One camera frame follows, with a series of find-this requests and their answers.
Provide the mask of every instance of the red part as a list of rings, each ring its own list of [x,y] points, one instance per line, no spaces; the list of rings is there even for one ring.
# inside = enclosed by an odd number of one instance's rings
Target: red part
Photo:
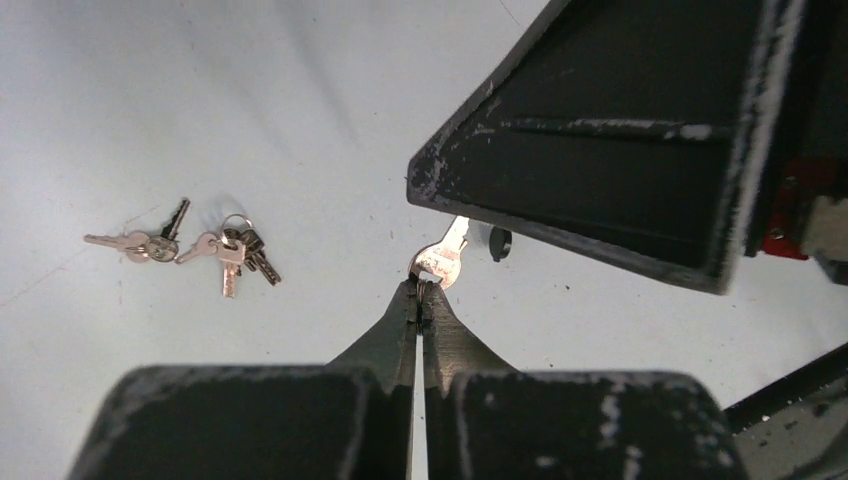
[[[797,260],[809,258],[801,253],[801,246],[793,240],[794,232],[800,226],[804,206],[815,197],[830,193],[836,183],[839,164],[839,160],[830,158],[803,158],[786,164],[762,251]],[[783,237],[773,238],[773,232],[783,232]]]

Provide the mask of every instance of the black metal plate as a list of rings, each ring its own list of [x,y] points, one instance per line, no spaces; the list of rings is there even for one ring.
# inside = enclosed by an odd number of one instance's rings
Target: black metal plate
[[[747,478],[721,411],[685,375],[463,373],[444,409],[430,478]]]
[[[106,399],[69,478],[384,478],[406,470],[386,456],[390,412],[364,369],[139,369]]]
[[[553,1],[412,159],[407,198],[721,292],[804,5]]]
[[[848,345],[725,410],[751,478],[848,474]]]

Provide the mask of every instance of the bunch of keys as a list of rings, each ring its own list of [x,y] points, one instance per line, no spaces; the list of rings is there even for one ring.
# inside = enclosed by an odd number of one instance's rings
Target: bunch of keys
[[[221,293],[227,298],[236,296],[236,277],[241,275],[241,266],[244,264],[247,248],[240,240],[230,241],[222,235],[204,233],[197,239],[191,250],[177,257],[176,264],[191,260],[192,258],[215,255],[224,267],[224,286]]]
[[[265,280],[274,285],[280,283],[282,281],[282,277],[274,267],[271,266],[271,263],[268,262],[268,259],[265,257],[265,242],[262,241],[262,238],[256,233],[256,229],[253,228],[253,222],[250,221],[249,218],[245,217],[241,214],[230,215],[224,220],[224,224],[229,221],[230,218],[239,217],[244,220],[244,223],[247,224],[247,228],[239,231],[235,228],[222,228],[221,232],[223,233],[223,237],[228,241],[241,241],[245,244],[247,248],[247,255],[244,261],[244,266],[247,267],[251,272],[255,272],[259,270],[259,273],[265,277]]]
[[[126,254],[134,263],[144,263],[150,259],[160,263],[168,263],[180,252],[177,243],[177,229],[188,212],[191,202],[184,198],[180,202],[177,213],[162,229],[159,235],[151,237],[144,232],[133,232],[129,235],[111,237],[107,235],[86,235],[83,240],[93,245],[114,248]]]
[[[231,218],[244,219],[248,228],[240,232],[225,225]],[[183,263],[198,256],[218,257],[224,267],[224,286],[222,293],[227,298],[235,297],[236,277],[241,276],[241,266],[244,265],[251,271],[259,269],[271,285],[281,281],[280,275],[271,267],[265,259],[264,242],[256,234],[253,223],[244,215],[234,214],[224,219],[221,225],[221,233],[204,233],[197,239],[191,250],[177,257],[176,264]]]

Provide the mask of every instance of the metal key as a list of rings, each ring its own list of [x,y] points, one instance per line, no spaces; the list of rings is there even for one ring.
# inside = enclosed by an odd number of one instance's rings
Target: metal key
[[[277,270],[265,258],[265,242],[262,241],[256,230],[253,228],[246,229],[241,232],[239,240],[244,242],[247,248],[247,258],[244,261],[244,265],[248,270],[255,272],[258,269],[272,287],[283,280],[280,274],[277,273]]]
[[[468,218],[456,217],[451,222],[448,231],[439,243],[428,245],[412,257],[409,273],[420,277],[421,272],[439,277],[439,285],[443,290],[453,285],[462,267],[460,254],[468,244],[465,234],[468,233]]]
[[[86,243],[114,248],[124,254],[134,263],[144,263],[149,260],[146,245],[150,237],[143,232],[133,232],[129,235],[110,237],[107,235],[86,235],[82,238]]]
[[[147,242],[147,254],[157,262],[167,263],[173,260],[180,252],[179,244],[176,241],[177,229],[188,212],[188,207],[191,205],[189,199],[184,198],[180,202],[177,213],[171,217],[171,221],[162,229],[162,233],[152,237]]]
[[[244,263],[245,254],[247,253],[244,242],[241,240],[231,240],[231,243],[235,244],[234,248],[228,247],[223,243],[217,246],[218,260],[224,266],[224,286],[222,293],[227,298],[234,298],[236,296],[236,277],[239,274],[241,265]]]
[[[215,235],[214,233],[204,233],[197,239],[197,242],[195,242],[194,246],[191,247],[191,250],[177,257],[177,259],[174,260],[174,263],[182,265],[192,258],[199,257],[201,255],[207,257],[215,255],[218,253],[218,245],[220,241],[221,239],[218,235]]]
[[[225,228],[221,231],[221,233],[223,233],[224,236],[220,240],[226,239],[224,245],[230,248],[235,248],[235,241],[239,239],[238,237],[239,235],[241,235],[241,232],[239,232],[238,229],[235,228]],[[247,255],[247,245],[245,245],[245,262],[247,261]],[[236,272],[236,276],[241,276],[241,266],[239,266],[238,271]]]

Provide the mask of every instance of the keyring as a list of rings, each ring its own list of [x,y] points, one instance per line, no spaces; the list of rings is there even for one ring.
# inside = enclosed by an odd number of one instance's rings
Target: keyring
[[[224,227],[227,226],[227,223],[230,221],[231,218],[241,218],[242,220],[244,220],[244,223],[246,223],[248,227],[253,229],[253,222],[251,222],[250,219],[247,218],[247,215],[244,215],[242,213],[234,213],[232,215],[228,215],[227,218],[225,218],[224,221],[221,222],[221,243],[228,247],[232,247],[233,245],[230,244],[229,239],[226,235],[224,235]]]

